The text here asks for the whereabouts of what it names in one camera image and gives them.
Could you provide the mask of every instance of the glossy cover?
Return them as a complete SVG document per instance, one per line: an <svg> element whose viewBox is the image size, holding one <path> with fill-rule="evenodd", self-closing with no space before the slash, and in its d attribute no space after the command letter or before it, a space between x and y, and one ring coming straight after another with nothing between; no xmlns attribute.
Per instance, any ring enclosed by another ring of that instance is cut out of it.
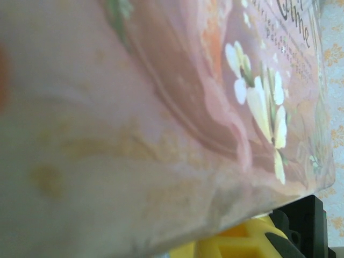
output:
<svg viewBox="0 0 344 258"><path fill-rule="evenodd" d="M318 14L2 0L0 256L142 257L331 185Z"/></svg>

